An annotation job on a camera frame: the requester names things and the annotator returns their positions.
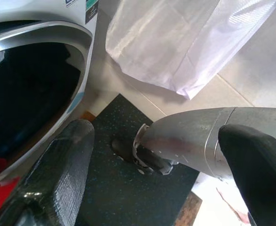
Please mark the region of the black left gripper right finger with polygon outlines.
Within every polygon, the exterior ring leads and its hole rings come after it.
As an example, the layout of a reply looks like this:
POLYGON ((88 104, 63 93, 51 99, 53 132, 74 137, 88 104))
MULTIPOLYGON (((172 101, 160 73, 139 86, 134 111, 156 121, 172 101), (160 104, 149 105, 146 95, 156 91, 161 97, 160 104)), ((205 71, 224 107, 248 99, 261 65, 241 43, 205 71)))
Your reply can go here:
POLYGON ((276 139, 252 127, 219 129, 221 151, 257 226, 276 226, 276 139))

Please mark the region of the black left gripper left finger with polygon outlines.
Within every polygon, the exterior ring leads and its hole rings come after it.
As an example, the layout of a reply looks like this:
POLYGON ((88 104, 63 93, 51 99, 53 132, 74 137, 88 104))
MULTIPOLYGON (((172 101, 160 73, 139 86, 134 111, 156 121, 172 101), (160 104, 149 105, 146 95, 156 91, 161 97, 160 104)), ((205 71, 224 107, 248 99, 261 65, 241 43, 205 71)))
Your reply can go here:
POLYGON ((95 130, 69 123, 0 208, 0 226, 73 226, 81 207, 95 130))

